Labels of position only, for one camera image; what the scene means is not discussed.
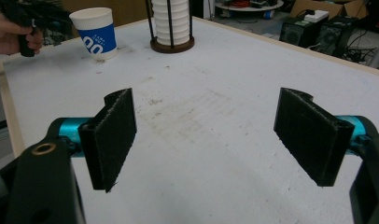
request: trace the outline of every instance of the blue and white paper cup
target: blue and white paper cup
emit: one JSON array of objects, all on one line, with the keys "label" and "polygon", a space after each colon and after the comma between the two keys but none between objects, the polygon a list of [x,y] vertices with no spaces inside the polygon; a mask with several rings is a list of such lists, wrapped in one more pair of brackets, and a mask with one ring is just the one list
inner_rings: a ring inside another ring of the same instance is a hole
[{"label": "blue and white paper cup", "polygon": [[95,60],[117,55],[117,42],[111,8],[93,7],[70,14],[85,48]]}]

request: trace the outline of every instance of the white logo on cup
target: white logo on cup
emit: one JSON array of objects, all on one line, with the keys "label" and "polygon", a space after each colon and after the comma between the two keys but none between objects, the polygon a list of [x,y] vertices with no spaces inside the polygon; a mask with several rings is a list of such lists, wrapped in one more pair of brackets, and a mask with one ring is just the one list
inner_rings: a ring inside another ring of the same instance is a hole
[{"label": "white logo on cup", "polygon": [[87,47],[87,49],[90,51],[90,53],[92,53],[92,54],[98,54],[98,53],[103,52],[103,47],[101,45],[98,45],[98,44],[93,44],[94,42],[93,42],[93,40],[90,37],[85,36],[82,39],[82,41],[84,42],[85,47]]}]

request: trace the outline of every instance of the cardboard box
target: cardboard box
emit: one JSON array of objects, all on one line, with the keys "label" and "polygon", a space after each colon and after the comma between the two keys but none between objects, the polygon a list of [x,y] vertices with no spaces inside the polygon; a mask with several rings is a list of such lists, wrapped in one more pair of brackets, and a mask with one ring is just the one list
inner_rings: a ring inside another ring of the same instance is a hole
[{"label": "cardboard box", "polygon": [[363,0],[296,0],[290,12],[290,17],[295,18],[301,15],[306,9],[328,11],[329,19],[337,15],[362,19],[368,15],[368,11]]}]

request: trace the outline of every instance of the tabletop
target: tabletop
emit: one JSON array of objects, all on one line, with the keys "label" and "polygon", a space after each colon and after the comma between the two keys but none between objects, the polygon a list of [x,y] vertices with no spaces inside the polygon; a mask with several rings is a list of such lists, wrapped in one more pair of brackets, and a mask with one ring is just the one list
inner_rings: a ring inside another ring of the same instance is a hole
[{"label": "tabletop", "polygon": [[281,87],[379,131],[379,71],[213,22],[195,46],[150,48],[145,21],[116,28],[119,54],[96,62],[80,39],[0,62],[16,154],[57,118],[93,117],[103,97],[133,88],[137,135],[112,192],[94,191],[74,158],[88,223],[353,223],[349,190],[361,159],[345,156],[319,188],[274,132]]}]

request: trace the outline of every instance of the person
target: person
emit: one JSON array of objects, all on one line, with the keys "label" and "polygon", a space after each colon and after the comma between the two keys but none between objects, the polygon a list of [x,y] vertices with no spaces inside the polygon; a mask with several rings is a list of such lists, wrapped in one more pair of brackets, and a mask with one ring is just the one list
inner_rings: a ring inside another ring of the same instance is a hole
[{"label": "person", "polygon": [[0,13],[0,54],[14,54],[20,51],[18,35],[26,35],[27,46],[38,54],[43,45],[43,35],[38,29],[34,34],[32,31],[32,27],[21,27]]}]

